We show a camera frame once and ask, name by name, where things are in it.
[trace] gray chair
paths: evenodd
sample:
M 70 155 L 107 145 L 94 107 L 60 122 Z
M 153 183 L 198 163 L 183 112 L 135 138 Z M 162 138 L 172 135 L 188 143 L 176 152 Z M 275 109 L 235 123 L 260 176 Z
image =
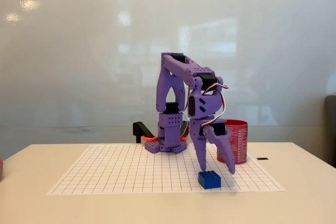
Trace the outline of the gray chair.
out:
M 336 168 L 336 95 L 325 98 L 328 164 Z

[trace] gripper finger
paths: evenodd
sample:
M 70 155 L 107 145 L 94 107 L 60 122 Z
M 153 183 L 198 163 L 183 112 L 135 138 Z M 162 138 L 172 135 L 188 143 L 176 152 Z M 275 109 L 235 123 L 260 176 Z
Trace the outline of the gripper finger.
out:
M 215 144 L 219 151 L 222 153 L 225 160 L 226 166 L 231 174 L 234 174 L 236 171 L 235 159 L 233 152 L 230 147 L 229 142 L 229 133 L 225 135 L 217 136 L 215 134 L 214 128 L 211 125 L 204 127 L 204 136 L 209 140 L 210 143 Z

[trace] orange part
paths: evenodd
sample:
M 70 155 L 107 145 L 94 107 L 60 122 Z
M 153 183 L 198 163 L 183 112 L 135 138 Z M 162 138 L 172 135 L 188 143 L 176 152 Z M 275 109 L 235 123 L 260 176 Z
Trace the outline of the orange part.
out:
M 155 136 L 155 137 L 145 137 L 145 136 L 143 136 L 142 140 L 144 140 L 146 142 L 154 142 L 154 141 L 158 140 L 158 137 L 157 136 Z
M 182 138 L 181 138 L 181 141 L 182 141 L 182 142 L 187 142 L 188 138 L 189 138 L 189 135 L 187 135 L 187 136 L 185 136 L 185 137 L 182 137 Z

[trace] purple plastic part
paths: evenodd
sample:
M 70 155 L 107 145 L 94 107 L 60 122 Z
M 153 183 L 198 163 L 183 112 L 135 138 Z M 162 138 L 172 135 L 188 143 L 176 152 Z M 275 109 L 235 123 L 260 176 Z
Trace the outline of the purple plastic part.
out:
M 165 68 L 164 64 L 162 63 L 158 85 L 156 86 L 156 110 L 158 112 L 165 111 L 166 97 L 170 88 L 173 88 L 175 94 L 175 102 L 178 103 L 179 111 L 183 110 L 185 103 L 183 80 L 181 80 L 181 78 L 179 78 L 178 76 L 171 75 L 170 71 Z
M 172 149 L 163 144 L 160 144 L 160 152 L 170 152 Z
M 183 56 L 183 54 L 174 54 L 174 56 Z M 218 86 L 218 91 L 203 95 L 202 79 L 197 75 L 200 73 L 214 75 L 215 72 L 208 67 L 200 67 L 187 56 L 185 56 L 183 61 L 184 62 L 174 59 L 169 52 L 161 54 L 161 72 L 156 87 L 156 110 L 158 112 L 165 111 L 166 96 L 168 95 L 169 89 L 173 88 L 175 102 L 178 103 L 179 111 L 182 111 L 185 104 L 183 82 L 192 90 L 188 97 L 188 99 L 193 97 L 195 101 L 194 115 L 190 116 L 189 114 L 189 117 L 191 117 L 190 136 L 194 142 L 199 165 L 204 171 L 206 169 L 206 138 L 208 138 L 211 143 L 216 144 L 226 160 L 228 158 L 231 159 L 231 155 L 233 156 L 232 150 L 228 148 L 229 145 L 227 144 L 228 135 L 216 136 L 212 127 L 207 128 L 205 136 L 200 135 L 201 130 L 202 133 L 204 132 L 204 129 L 201 129 L 201 124 L 213 119 L 213 114 L 222 106 L 221 95 L 218 92 L 221 91 L 222 88 Z M 217 80 L 218 83 L 223 84 L 222 78 L 217 77 Z M 173 152 L 177 153 L 182 151 L 183 148 L 186 148 L 186 143 L 185 145 L 180 144 L 182 121 L 183 119 L 180 113 L 173 115 L 159 114 L 158 136 L 160 143 L 164 146 L 163 149 L 167 150 L 166 148 L 171 148 Z M 216 123 L 219 122 L 226 122 L 226 120 L 216 120 Z M 228 168 L 231 173 L 234 173 L 234 163 L 233 165 L 229 163 Z
M 203 134 L 205 135 L 205 137 L 209 140 L 211 144 L 215 144 L 217 146 L 219 151 L 222 153 L 223 158 L 225 159 L 225 164 L 229 172 L 231 174 L 234 174 L 235 173 L 235 158 L 233 156 L 233 152 L 230 147 L 229 132 L 227 132 L 226 135 L 217 136 L 215 134 L 214 128 L 212 128 L 211 125 L 207 125 L 203 129 Z
M 184 82 L 189 80 L 189 77 L 195 77 L 199 73 L 212 73 L 215 74 L 213 70 L 208 67 L 201 67 L 195 63 L 188 56 L 185 56 L 185 63 L 175 60 L 169 52 L 161 53 L 161 69 L 164 66 L 168 71 L 178 76 Z
M 179 153 L 181 151 L 184 151 L 185 149 L 187 149 L 187 143 L 181 141 L 178 146 L 172 147 L 172 152 Z
M 223 84 L 222 78 L 218 78 L 218 82 Z M 218 91 L 214 91 L 212 94 L 202 95 L 203 91 L 201 90 L 201 87 L 202 79 L 200 77 L 195 77 L 195 88 L 189 95 L 189 98 L 193 97 L 195 99 L 195 114 L 191 116 L 188 113 L 190 118 L 204 118 L 216 113 L 222 106 L 221 95 Z
M 159 126 L 164 128 L 164 145 L 177 146 L 181 138 L 182 114 L 159 114 Z
M 145 149 L 151 153 L 157 153 L 160 151 L 160 143 L 158 141 L 146 142 Z
M 193 140 L 196 156 L 202 171 L 206 170 L 206 137 L 200 136 L 201 124 L 213 119 L 209 116 L 205 119 L 190 119 L 190 137 Z
M 159 124 L 157 126 L 157 136 L 164 137 L 164 129 L 161 129 Z

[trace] red object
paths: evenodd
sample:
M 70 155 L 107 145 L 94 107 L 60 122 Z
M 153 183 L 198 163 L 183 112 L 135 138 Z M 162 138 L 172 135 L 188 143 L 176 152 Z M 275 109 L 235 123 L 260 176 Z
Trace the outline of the red object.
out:
M 231 150 L 235 157 L 235 164 L 243 164 L 247 158 L 247 122 L 240 120 L 227 120 L 227 129 L 230 137 Z M 222 154 L 217 149 L 217 160 L 225 163 Z
M 154 141 L 157 141 L 159 138 L 158 136 L 155 136 L 155 137 L 146 137 L 146 136 L 143 136 L 142 137 L 142 140 L 146 141 L 146 142 L 154 142 Z
M 187 140 L 188 140 L 188 137 L 189 137 L 188 135 L 187 135 L 187 136 L 185 136 L 185 137 L 182 137 L 182 138 L 181 138 L 181 141 L 182 141 L 182 142 L 187 142 Z

